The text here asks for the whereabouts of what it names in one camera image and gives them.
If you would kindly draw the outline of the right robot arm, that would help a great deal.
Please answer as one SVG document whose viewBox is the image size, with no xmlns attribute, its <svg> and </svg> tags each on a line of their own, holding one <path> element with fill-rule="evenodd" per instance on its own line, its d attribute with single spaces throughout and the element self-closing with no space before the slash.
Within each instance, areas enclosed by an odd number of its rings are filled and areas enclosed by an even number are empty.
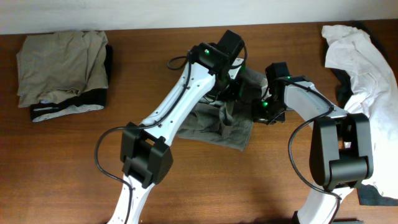
<svg viewBox="0 0 398 224">
<path fill-rule="evenodd" d="M 333 223 L 343 200 L 373 174 L 369 118 L 339 108 L 305 77 L 268 78 L 267 92 L 270 97 L 261 104 L 266 124 L 286 110 L 304 120 L 291 134 L 287 150 L 293 170 L 311 191 L 294 212 L 292 223 Z M 294 138 L 306 126 L 312 129 L 309 167 L 313 182 L 300 173 L 292 152 Z"/>
</svg>

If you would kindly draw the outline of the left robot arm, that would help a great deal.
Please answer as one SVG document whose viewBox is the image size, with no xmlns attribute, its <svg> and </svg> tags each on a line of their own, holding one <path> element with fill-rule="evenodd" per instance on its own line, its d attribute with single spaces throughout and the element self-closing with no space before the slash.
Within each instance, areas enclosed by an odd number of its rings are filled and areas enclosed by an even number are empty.
<svg viewBox="0 0 398 224">
<path fill-rule="evenodd" d="M 122 189 L 110 223 L 138 223 L 150 191 L 169 172 L 173 157 L 171 145 L 185 118 L 207 94 L 222 99 L 244 66 L 239 58 L 247 51 L 244 41 L 195 45 L 181 59 L 178 82 L 161 104 L 140 124 L 119 127 L 122 132 L 120 161 Z"/>
</svg>

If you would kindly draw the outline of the grey-green shorts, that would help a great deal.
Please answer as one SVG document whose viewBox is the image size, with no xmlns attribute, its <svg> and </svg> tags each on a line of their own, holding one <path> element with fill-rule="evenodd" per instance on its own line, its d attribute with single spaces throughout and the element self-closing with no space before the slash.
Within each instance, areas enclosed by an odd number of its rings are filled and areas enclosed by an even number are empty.
<svg viewBox="0 0 398 224">
<path fill-rule="evenodd" d="M 177 136 L 243 151 L 254 125 L 252 106 L 266 90 L 267 79 L 265 74 L 250 68 L 239 74 L 239 78 L 243 81 L 241 97 L 212 104 L 200 100 L 185 118 Z"/>
</svg>

